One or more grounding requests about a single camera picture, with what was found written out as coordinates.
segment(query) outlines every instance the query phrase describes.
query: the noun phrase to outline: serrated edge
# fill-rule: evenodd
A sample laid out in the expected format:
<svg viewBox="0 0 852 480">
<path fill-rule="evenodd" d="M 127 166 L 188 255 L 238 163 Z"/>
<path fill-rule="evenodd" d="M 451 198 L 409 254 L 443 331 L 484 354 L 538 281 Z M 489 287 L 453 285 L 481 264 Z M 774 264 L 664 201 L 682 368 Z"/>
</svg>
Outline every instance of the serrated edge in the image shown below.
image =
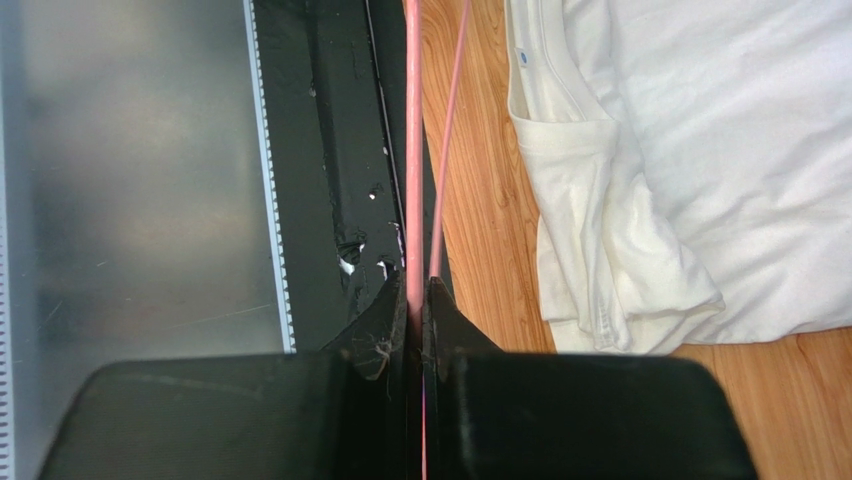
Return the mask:
<svg viewBox="0 0 852 480">
<path fill-rule="evenodd" d="M 246 32 L 251 63 L 254 109 L 257 116 L 257 133 L 260 144 L 260 162 L 263 171 L 263 189 L 266 193 L 266 213 L 269 222 L 269 242 L 273 252 L 272 263 L 275 288 L 278 292 L 278 316 L 281 321 L 281 339 L 285 353 L 296 352 L 293 332 L 293 317 L 290 313 L 290 295 L 287 285 L 287 269 L 284 262 L 284 242 L 281 239 L 281 222 L 278 217 L 278 194 L 275 191 L 275 172 L 272 168 L 272 150 L 269 143 L 269 125 L 266 120 L 266 99 L 263 94 L 263 75 L 260 69 L 260 48 L 257 42 L 257 26 L 254 17 L 254 2 L 243 0 L 246 17 Z"/>
<path fill-rule="evenodd" d="M 3 85 L 0 81 L 0 478 L 15 478 L 14 391 L 12 389 L 12 314 L 9 302 L 9 249 L 6 227 L 6 146 Z"/>
</svg>

